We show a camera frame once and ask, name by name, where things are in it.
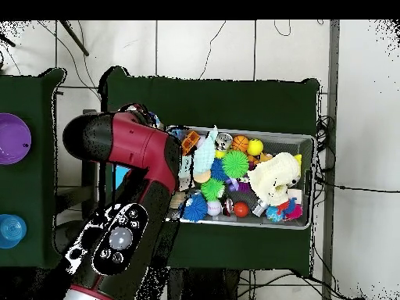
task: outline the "purple bowl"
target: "purple bowl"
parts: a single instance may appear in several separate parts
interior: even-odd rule
[[[31,136],[28,126],[18,116],[0,112],[0,164],[21,161],[29,152]]]

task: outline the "green spiky ball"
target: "green spiky ball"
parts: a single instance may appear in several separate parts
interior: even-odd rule
[[[248,171],[248,158],[241,151],[229,151],[222,159],[223,170],[230,178],[243,177]]]
[[[202,193],[208,202],[214,202],[225,190],[225,186],[221,180],[210,178],[202,184]]]

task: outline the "white stuffed animal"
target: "white stuffed animal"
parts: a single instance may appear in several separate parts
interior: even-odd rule
[[[297,183],[299,174],[298,160],[292,154],[283,152],[248,171],[248,178],[252,190],[262,201],[279,206],[289,200],[288,185]]]

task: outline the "yellow ball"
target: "yellow ball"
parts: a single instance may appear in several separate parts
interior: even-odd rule
[[[223,151],[216,151],[216,158],[222,159],[225,156],[225,154],[227,154],[227,153],[223,152]]]
[[[248,141],[247,153],[249,155],[259,155],[264,149],[263,142],[259,139],[251,139]]]

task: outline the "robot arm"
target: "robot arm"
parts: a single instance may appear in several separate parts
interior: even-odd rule
[[[72,284],[63,300],[143,300],[151,292],[144,293],[148,286],[139,291],[144,278],[157,277],[148,267],[177,187],[179,141],[155,128],[139,105],[78,116],[67,125],[63,141],[78,159],[131,168],[56,268],[54,275],[64,273]]]

